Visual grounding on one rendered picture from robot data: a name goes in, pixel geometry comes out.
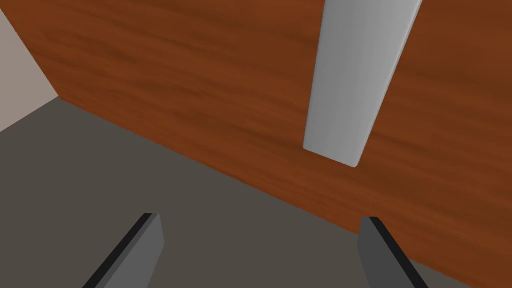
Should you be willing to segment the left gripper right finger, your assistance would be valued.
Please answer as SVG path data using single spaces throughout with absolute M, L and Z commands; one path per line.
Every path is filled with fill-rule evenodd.
M 356 247 L 369 288 L 429 288 L 378 217 L 361 218 Z

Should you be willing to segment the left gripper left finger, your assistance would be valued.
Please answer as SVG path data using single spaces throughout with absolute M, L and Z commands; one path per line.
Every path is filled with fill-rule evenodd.
M 164 243 L 161 216 L 142 214 L 82 288 L 148 288 Z

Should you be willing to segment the brown wooden door leaf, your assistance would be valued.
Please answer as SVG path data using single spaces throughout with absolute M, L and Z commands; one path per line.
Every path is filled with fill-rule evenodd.
M 512 0 L 423 0 L 357 167 L 302 148 L 327 0 L 0 0 L 65 101 L 512 288 Z

